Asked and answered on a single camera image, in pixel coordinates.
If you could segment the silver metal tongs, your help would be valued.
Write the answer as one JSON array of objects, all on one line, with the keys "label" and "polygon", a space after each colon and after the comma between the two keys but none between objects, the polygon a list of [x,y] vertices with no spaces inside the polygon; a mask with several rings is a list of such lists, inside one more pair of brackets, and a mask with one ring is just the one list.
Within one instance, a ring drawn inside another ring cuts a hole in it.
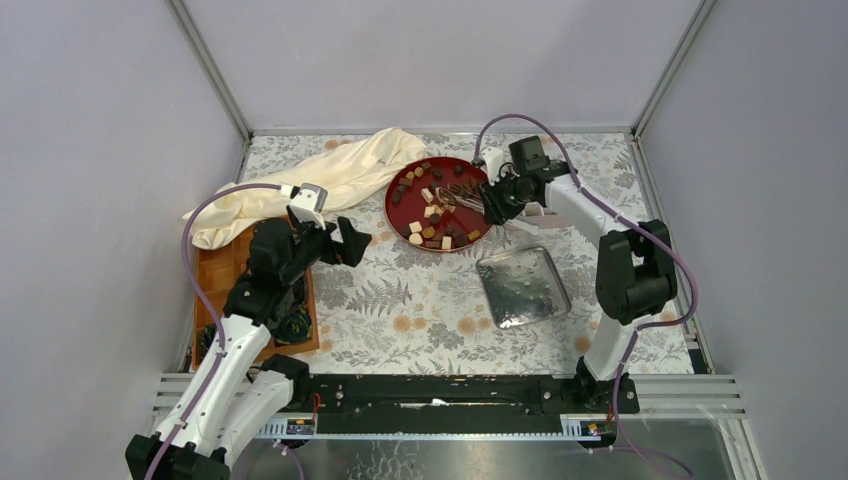
[{"label": "silver metal tongs", "polygon": [[453,211],[456,207],[463,207],[479,214],[484,213],[481,197],[461,185],[448,184],[438,187],[436,198],[445,209],[450,211]]}]

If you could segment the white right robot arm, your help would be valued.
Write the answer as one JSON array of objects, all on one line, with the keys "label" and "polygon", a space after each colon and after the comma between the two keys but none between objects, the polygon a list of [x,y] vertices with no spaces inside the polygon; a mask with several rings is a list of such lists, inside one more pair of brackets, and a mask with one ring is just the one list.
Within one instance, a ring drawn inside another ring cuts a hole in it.
[{"label": "white right robot arm", "polygon": [[551,159],[537,136],[512,143],[507,153],[477,147],[473,163],[487,175],[479,186],[487,223],[503,225],[537,203],[564,216],[596,248],[602,317],[564,397],[589,412],[616,409],[640,328],[677,295],[667,226],[622,214],[582,180],[568,157]]}]

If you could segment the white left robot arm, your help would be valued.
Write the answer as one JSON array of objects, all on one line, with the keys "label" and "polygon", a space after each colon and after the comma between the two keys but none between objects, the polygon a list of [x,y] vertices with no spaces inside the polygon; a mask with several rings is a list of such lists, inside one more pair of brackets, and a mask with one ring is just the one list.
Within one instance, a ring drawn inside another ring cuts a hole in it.
[{"label": "white left robot arm", "polygon": [[227,479],[245,447],[284,408],[309,401],[305,363],[275,354],[248,391],[236,391],[271,339],[269,323],[289,313],[294,287],[317,262],[357,266],[371,242],[346,217],[323,226],[294,216],[254,226],[246,269],[229,291],[220,326],[177,405],[125,451],[133,479]]}]

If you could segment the pink tin with white dividers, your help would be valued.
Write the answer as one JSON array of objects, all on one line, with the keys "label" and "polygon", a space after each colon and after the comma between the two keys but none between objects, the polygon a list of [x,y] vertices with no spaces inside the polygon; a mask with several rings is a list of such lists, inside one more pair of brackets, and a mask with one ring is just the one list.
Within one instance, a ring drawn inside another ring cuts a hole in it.
[{"label": "pink tin with white dividers", "polygon": [[513,219],[513,222],[517,228],[524,229],[529,233],[538,233],[540,230],[564,229],[571,226],[571,222],[564,216],[556,214],[538,202],[526,204],[524,210]]}]

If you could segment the red round tray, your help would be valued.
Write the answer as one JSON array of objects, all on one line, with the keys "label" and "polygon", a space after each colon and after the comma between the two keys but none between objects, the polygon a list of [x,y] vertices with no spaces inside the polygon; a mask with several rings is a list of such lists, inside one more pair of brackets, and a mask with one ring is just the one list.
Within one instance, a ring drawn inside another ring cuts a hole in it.
[{"label": "red round tray", "polygon": [[429,252],[455,252],[482,240],[492,229],[483,214],[463,207],[447,210],[436,189],[461,185],[479,194],[484,171],[455,157],[431,157],[403,168],[390,181],[384,212],[392,229],[407,243]]}]

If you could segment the silver tin lid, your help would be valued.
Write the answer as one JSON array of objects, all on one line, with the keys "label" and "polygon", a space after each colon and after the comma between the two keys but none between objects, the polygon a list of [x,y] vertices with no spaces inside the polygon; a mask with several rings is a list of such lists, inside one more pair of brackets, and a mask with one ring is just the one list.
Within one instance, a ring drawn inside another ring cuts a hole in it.
[{"label": "silver tin lid", "polygon": [[542,246],[482,258],[476,272],[500,329],[562,320],[572,310],[554,261]]}]

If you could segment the black paper cup liners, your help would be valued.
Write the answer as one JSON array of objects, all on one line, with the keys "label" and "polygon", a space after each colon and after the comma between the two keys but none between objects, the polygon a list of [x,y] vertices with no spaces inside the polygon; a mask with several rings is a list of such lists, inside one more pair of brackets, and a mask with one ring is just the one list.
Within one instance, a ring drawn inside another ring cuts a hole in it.
[{"label": "black paper cup liners", "polygon": [[[293,355],[314,351],[319,346],[316,307],[309,281],[300,281],[293,292],[294,303],[288,312],[279,319],[272,319],[268,325],[271,340],[262,350],[263,354]],[[199,363],[215,336],[214,321],[199,298],[195,299],[193,335],[193,354],[195,362]]]}]

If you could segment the cream cloth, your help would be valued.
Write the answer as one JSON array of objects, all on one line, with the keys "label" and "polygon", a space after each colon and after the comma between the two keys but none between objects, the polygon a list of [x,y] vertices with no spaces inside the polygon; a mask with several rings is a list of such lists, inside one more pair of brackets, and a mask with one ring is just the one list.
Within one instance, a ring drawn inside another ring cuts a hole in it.
[{"label": "cream cloth", "polygon": [[295,166],[250,182],[251,188],[228,194],[202,209],[190,228],[192,244],[216,250],[254,223],[286,214],[289,198],[259,188],[263,184],[313,184],[327,191],[323,214],[351,208],[386,186],[406,166],[422,160],[427,147],[399,127],[307,157]]}]

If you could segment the wooden compartment tray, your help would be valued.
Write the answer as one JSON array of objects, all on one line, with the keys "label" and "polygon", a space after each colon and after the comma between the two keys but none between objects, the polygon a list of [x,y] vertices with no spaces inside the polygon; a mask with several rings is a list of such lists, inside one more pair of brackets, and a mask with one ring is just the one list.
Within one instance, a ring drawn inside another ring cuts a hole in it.
[{"label": "wooden compartment tray", "polygon": [[[249,257],[249,244],[252,238],[253,229],[248,228],[240,233],[236,239],[227,246],[217,250],[199,250],[196,252],[196,276],[198,283],[203,292],[207,295],[213,307],[215,307],[217,313],[222,312],[230,288],[235,284],[238,277],[246,270],[246,262]],[[312,290],[312,274],[310,272],[306,272],[300,281],[304,279],[309,281],[311,292],[314,295]],[[318,321],[317,327],[320,346],[320,328]],[[259,362],[264,361],[271,355],[273,354],[263,354],[261,351],[257,356],[257,360]],[[195,355],[193,354],[193,347],[191,345],[185,369],[187,371],[194,371],[199,367],[201,361],[199,363],[195,362]]]}]

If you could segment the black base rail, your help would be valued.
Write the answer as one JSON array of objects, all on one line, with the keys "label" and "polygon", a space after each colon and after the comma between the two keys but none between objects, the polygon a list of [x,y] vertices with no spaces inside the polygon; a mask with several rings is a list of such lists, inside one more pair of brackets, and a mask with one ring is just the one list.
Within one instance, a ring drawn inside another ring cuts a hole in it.
[{"label": "black base rail", "polygon": [[550,375],[315,374],[283,410],[316,420],[320,434],[556,434],[562,416],[639,413],[632,380],[612,388]]}]

